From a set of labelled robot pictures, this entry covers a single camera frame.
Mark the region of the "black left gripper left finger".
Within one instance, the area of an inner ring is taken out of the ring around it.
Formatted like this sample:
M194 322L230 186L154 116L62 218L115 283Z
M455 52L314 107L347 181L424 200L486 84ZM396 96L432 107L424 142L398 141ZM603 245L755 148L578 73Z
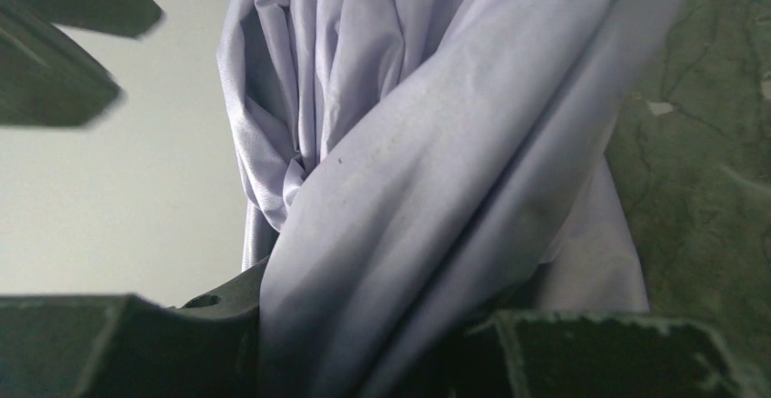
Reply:
M4 397L254 397L265 264L179 308L136 294L1 299Z

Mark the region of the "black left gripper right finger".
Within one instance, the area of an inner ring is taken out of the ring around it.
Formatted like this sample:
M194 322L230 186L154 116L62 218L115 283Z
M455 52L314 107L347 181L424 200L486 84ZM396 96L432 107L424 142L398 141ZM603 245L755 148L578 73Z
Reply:
M648 313L486 308L445 332L394 397L767 397L712 326Z

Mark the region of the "lilac folding umbrella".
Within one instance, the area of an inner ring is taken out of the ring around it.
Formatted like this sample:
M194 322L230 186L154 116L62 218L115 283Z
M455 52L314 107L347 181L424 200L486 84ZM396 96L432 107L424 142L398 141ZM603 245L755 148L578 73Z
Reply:
M415 396L522 286L646 311L605 150L685 1L231 0L260 394Z

